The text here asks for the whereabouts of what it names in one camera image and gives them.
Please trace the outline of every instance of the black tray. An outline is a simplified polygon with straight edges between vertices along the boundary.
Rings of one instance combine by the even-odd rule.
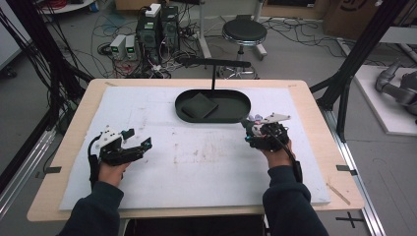
[[[192,102],[202,102],[199,93],[217,106],[206,103],[207,112],[200,112],[200,117],[192,117],[183,108]],[[175,110],[181,120],[190,123],[239,123],[251,111],[251,101],[248,96],[237,90],[191,89],[178,95],[175,100]]]

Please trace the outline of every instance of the person's right arm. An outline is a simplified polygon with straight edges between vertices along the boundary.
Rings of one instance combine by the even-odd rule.
[[[263,202],[271,235],[328,235],[310,205],[309,190],[295,180],[288,154],[283,149],[262,152],[269,166],[270,183]]]

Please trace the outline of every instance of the brown box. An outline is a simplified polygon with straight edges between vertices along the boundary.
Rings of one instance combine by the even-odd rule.
[[[376,1],[331,0],[323,21],[325,34],[358,39],[378,10]]]
[[[116,0],[117,10],[140,10],[142,7],[152,3],[159,3],[158,0]]]

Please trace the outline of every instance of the dark sweatshirt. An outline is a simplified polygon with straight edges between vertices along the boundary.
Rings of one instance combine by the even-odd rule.
[[[295,181],[292,167],[274,167],[268,174],[270,184],[264,193],[264,208],[271,235],[328,235],[310,205],[309,190]],[[77,201],[59,236],[117,236],[117,208],[122,198],[123,192],[118,188],[96,182],[92,193]]]

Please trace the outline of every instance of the white platform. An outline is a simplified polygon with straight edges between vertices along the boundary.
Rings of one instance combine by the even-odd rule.
[[[241,124],[191,124],[175,113],[175,98],[188,88],[107,88],[74,163],[60,209],[71,209],[90,193],[87,148],[110,125],[134,128],[123,148],[147,137],[153,148],[132,163],[120,188],[120,208],[261,206],[268,188],[268,164],[244,141]],[[301,161],[312,204],[329,203],[329,194],[302,123],[286,88],[242,88],[251,99],[251,114],[287,114],[293,149]]]
[[[375,90],[377,77],[386,68],[362,66],[356,73],[356,82],[387,134],[417,136],[417,125],[415,124],[417,117],[396,103],[392,96]],[[399,68],[391,83],[399,87],[402,76],[415,70]]]

